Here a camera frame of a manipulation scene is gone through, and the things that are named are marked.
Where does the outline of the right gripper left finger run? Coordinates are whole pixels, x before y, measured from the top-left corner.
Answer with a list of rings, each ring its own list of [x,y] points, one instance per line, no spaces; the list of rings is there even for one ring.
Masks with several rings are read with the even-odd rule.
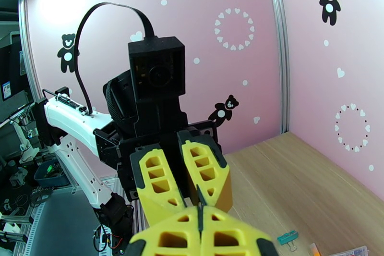
[[[135,234],[126,256],[199,256],[199,208],[188,207]]]

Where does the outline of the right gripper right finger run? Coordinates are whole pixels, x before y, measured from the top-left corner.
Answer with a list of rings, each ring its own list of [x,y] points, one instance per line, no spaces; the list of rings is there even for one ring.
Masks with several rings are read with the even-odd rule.
[[[210,206],[200,208],[200,255],[277,256],[265,232]]]

